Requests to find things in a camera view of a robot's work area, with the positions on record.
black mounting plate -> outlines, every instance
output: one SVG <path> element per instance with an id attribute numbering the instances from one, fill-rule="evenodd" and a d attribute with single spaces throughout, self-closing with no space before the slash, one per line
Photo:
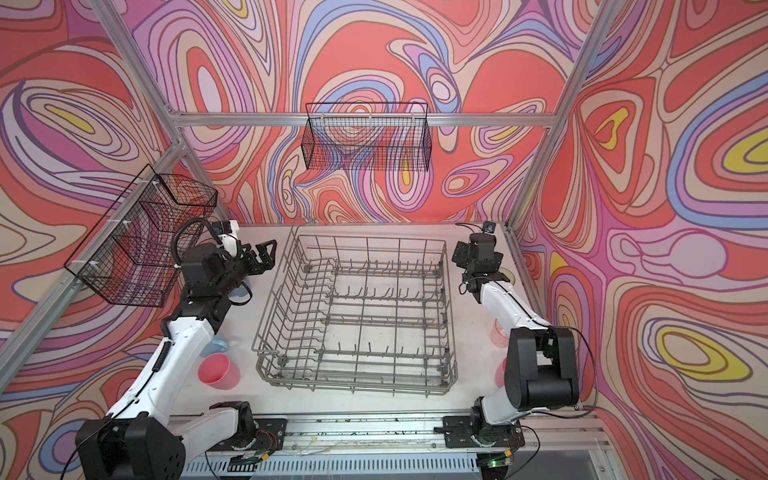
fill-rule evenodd
<path id="1" fill-rule="evenodd" d="M 497 439 L 492 445 L 478 443 L 472 438 L 472 422 L 468 415 L 442 417 L 442 427 L 445 446 L 449 449 L 509 447 L 514 452 L 525 445 L 520 422 L 514 425 L 484 426 L 482 433 L 489 438 Z"/>
<path id="2" fill-rule="evenodd" d="M 274 447 L 274 440 L 272 439 L 271 435 L 259 432 L 253 446 L 248 448 L 249 451 L 260 452 L 262 450 L 266 451 L 267 449 L 270 449 L 276 452 L 278 450 L 283 449 L 283 441 L 285 440 L 285 436 L 286 436 L 286 424 L 288 423 L 288 420 L 259 419 L 257 417 L 253 417 L 253 421 L 256 423 L 257 429 L 264 430 L 265 432 L 269 432 L 269 433 L 272 433 L 272 435 L 275 435 L 275 438 L 277 439 L 277 447 Z M 218 444 L 208 449 L 208 452 L 232 452 L 232 451 L 233 449 L 229 445 L 227 445 L 226 440 L 224 440 L 223 442 L 219 442 Z"/>

white tabletop surface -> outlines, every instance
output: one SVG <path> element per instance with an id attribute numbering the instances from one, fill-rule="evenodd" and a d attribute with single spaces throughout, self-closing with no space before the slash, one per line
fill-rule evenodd
<path id="1" fill-rule="evenodd" d="M 496 230 L 496 251 L 504 254 L 502 267 L 515 276 L 515 291 L 528 299 L 520 282 L 502 226 Z M 456 242 L 467 241 L 469 230 L 444 224 L 421 225 L 350 225 L 305 226 L 300 233 L 352 235 L 360 237 L 411 237 L 445 240 L 449 258 Z M 290 227 L 243 227 L 240 239 L 244 243 L 261 243 L 277 240 L 278 259 L 286 247 Z M 257 354 L 251 350 L 261 320 L 266 295 L 272 286 L 277 267 L 264 275 L 250 278 L 253 299 L 246 306 L 233 306 L 227 314 L 219 337 L 230 344 L 227 355 L 240 369 L 240 383 L 223 391 L 206 386 L 197 379 L 197 359 L 174 406 L 174 414 L 197 414 L 208 410 L 216 402 L 231 400 L 248 401 L 255 414 L 320 413 L 320 412 L 403 412 L 424 410 L 467 409 L 479 396 L 493 393 L 497 387 L 494 375 L 506 354 L 491 340 L 494 318 L 475 302 L 471 294 L 460 295 L 462 269 L 449 263 L 450 293 L 453 308 L 455 351 L 458 359 L 458 380 L 444 396 L 405 393 L 348 392 L 337 390 L 311 391 L 271 386 L 256 371 Z"/>

colorful abstract wall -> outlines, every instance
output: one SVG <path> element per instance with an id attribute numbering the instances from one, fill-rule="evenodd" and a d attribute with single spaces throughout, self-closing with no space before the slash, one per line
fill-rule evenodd
<path id="1" fill-rule="evenodd" d="M 128 4 L 171 109 L 301 112 L 310 101 L 426 101 L 434 112 L 551 112 L 589 0 Z M 541 129 L 432 129 L 423 172 L 307 172 L 302 128 L 187 129 L 247 223 L 506 220 Z"/>
<path id="2" fill-rule="evenodd" d="M 87 0 L 0 2 L 0 342 L 168 146 Z M 0 396 L 0 478 L 54 478 L 159 338 L 153 309 L 81 292 Z M 80 475 L 79 460 L 68 478 Z"/>
<path id="3" fill-rule="evenodd" d="M 517 219 L 630 478 L 768 478 L 766 113 L 767 3 L 630 0 Z"/>

metal dishwasher rack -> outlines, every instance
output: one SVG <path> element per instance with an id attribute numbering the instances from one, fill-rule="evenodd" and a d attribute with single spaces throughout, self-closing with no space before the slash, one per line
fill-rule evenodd
<path id="1" fill-rule="evenodd" d="M 289 388 L 448 392 L 458 370 L 445 241 L 300 230 L 288 237 L 253 340 L 261 378 Z"/>

